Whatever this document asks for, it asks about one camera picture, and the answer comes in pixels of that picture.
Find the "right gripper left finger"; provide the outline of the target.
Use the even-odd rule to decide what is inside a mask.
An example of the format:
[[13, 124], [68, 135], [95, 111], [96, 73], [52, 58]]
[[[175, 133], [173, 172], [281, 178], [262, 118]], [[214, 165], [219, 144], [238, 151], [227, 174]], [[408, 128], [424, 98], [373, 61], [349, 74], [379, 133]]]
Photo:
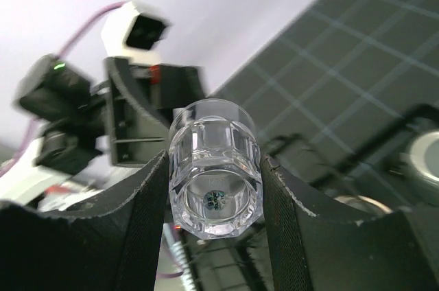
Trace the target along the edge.
[[156, 280], [169, 157], [71, 211], [1, 202], [2, 290], [152, 290]]

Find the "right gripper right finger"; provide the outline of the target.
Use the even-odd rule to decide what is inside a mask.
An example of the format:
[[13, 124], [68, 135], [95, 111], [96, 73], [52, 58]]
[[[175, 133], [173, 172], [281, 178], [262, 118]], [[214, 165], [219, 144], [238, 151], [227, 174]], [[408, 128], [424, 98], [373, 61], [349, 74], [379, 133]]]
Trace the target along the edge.
[[384, 216], [344, 205], [261, 159], [276, 290], [437, 290], [438, 210]]

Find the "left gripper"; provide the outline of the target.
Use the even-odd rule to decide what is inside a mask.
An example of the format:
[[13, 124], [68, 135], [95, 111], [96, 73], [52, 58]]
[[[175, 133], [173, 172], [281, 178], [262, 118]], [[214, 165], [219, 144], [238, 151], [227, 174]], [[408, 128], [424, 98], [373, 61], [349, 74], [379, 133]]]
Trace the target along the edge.
[[206, 97], [195, 66], [133, 65], [108, 57], [106, 132], [111, 163], [142, 167], [169, 147], [174, 110]]

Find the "grey green mug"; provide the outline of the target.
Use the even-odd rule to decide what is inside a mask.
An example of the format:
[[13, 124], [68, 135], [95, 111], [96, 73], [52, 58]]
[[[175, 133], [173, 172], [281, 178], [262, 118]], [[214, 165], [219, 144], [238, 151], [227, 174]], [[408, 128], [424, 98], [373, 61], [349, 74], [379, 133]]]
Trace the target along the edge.
[[401, 154], [401, 159], [426, 183], [438, 186], [438, 131], [417, 136]]

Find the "small clear plastic cup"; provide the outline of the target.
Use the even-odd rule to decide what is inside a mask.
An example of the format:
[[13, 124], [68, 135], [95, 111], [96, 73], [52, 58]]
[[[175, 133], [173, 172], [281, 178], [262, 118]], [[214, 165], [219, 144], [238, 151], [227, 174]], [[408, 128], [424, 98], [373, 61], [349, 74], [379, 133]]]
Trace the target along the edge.
[[263, 214], [261, 151], [237, 104], [188, 105], [169, 132], [169, 201], [175, 224], [202, 240], [237, 237]]

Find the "black red skull mug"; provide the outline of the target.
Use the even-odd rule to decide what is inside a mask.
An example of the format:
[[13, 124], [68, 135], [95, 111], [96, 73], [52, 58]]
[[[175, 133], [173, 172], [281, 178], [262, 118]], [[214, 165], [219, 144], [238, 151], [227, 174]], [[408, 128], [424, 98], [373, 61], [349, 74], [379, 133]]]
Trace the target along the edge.
[[335, 200], [345, 205], [348, 205], [354, 209], [358, 209], [360, 211], [369, 214], [375, 214], [378, 216], [390, 214], [393, 212], [391, 208], [387, 207], [383, 203], [366, 196], [343, 195], [343, 196], [335, 197]]

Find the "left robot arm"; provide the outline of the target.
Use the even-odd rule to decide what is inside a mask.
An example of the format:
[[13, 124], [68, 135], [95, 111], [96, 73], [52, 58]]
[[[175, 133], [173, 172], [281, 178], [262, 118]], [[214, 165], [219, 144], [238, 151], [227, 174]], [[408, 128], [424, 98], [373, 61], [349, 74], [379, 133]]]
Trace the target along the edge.
[[98, 86], [62, 60], [43, 56], [22, 81], [16, 103], [36, 116], [16, 158], [1, 171], [1, 198], [25, 205], [53, 185], [85, 170], [102, 155], [110, 162], [145, 165], [168, 146], [173, 111], [204, 98], [197, 67], [153, 62], [132, 64], [108, 57]]

